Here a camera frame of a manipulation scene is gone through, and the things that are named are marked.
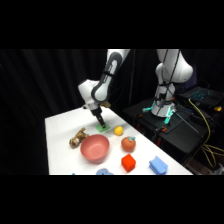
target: yellow ball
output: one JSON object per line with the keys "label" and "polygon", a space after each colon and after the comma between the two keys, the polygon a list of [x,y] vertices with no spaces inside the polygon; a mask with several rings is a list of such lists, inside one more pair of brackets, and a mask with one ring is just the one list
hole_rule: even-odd
{"label": "yellow ball", "polygon": [[121,136],[121,135],[123,135],[123,132],[124,132],[124,130],[121,126],[118,126],[114,129],[114,134],[115,135]]}

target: red cube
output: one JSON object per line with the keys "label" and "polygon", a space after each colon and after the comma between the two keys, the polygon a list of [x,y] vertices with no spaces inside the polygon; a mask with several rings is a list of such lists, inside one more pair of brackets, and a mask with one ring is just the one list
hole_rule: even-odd
{"label": "red cube", "polygon": [[129,173],[135,168],[136,161],[130,154],[128,154],[127,156],[121,159],[121,164],[124,167],[124,169]]}

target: orange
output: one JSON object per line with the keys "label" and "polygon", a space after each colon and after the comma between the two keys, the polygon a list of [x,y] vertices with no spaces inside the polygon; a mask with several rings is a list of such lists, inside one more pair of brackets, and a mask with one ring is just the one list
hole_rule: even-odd
{"label": "orange", "polygon": [[132,152],[135,149],[136,141],[130,140],[130,137],[124,138],[121,142],[121,146],[126,152]]}

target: black curtain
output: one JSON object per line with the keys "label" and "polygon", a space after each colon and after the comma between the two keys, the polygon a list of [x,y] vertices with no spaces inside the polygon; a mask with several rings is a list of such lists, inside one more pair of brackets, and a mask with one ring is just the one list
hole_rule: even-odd
{"label": "black curtain", "polygon": [[[181,50],[189,64],[197,64],[200,79],[224,91],[218,81],[223,79],[223,49]],[[133,57],[132,50],[111,91],[112,109],[121,117],[124,108],[153,97],[158,84],[156,50],[137,49],[130,90]],[[99,80],[106,58],[107,49],[0,50],[0,173],[48,174],[44,119],[81,107],[78,84]]]}

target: pink bowl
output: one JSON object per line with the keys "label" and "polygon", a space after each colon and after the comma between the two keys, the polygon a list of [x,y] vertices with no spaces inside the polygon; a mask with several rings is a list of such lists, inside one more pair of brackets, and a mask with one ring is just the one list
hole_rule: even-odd
{"label": "pink bowl", "polygon": [[91,163],[101,163],[106,157],[110,143],[103,135],[92,135],[81,145],[82,155]]}

